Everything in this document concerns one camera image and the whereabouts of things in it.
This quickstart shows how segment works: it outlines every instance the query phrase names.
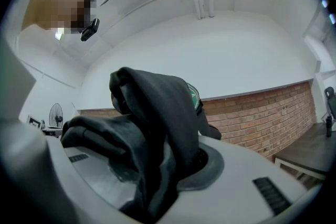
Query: black head-mounted camera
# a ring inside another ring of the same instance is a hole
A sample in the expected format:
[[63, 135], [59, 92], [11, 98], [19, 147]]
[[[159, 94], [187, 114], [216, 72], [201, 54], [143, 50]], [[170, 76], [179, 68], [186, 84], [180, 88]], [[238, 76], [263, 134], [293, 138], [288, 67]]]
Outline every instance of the black head-mounted camera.
[[80, 40], [87, 41], [90, 37], [92, 37], [98, 30], [99, 27], [99, 19], [96, 18], [90, 24], [84, 28], [84, 30], [80, 33]]

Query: wooden desk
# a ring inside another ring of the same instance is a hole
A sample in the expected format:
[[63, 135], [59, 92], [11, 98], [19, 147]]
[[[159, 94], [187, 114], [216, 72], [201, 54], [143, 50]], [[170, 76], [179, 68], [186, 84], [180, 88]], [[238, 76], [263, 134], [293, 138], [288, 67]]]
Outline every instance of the wooden desk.
[[277, 166], [284, 164], [307, 175], [325, 179], [336, 156], [336, 132], [326, 137], [325, 124], [316, 123], [274, 156]]

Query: person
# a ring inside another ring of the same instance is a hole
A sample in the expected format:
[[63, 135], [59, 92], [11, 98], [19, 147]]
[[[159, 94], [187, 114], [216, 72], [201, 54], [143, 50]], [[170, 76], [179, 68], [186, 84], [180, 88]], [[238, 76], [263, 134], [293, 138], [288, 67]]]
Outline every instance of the person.
[[18, 119], [35, 84], [16, 56], [18, 36], [30, 25], [78, 32], [90, 23], [95, 0], [12, 0], [0, 26], [0, 120]]
[[12, 0], [2, 21], [1, 34], [14, 52], [18, 36], [30, 25], [42, 29], [64, 28], [81, 32], [90, 23], [90, 8], [95, 0]]

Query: red brick wall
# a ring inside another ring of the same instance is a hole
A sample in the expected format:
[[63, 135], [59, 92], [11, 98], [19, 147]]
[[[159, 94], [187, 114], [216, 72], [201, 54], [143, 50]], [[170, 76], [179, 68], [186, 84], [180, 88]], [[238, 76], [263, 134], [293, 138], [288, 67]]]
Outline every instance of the red brick wall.
[[[309, 83], [227, 99], [204, 101], [209, 124], [222, 141], [248, 147], [272, 160], [316, 122]], [[110, 118], [114, 109], [83, 110], [81, 115]]]

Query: desk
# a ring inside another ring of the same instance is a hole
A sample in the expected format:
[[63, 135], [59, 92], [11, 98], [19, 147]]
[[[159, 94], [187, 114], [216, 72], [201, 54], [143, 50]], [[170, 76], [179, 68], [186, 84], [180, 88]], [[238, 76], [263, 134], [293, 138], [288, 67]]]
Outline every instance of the desk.
[[326, 137], [324, 123], [314, 124], [307, 132], [275, 155], [275, 164], [289, 166], [318, 179], [325, 179], [336, 156], [336, 132]]

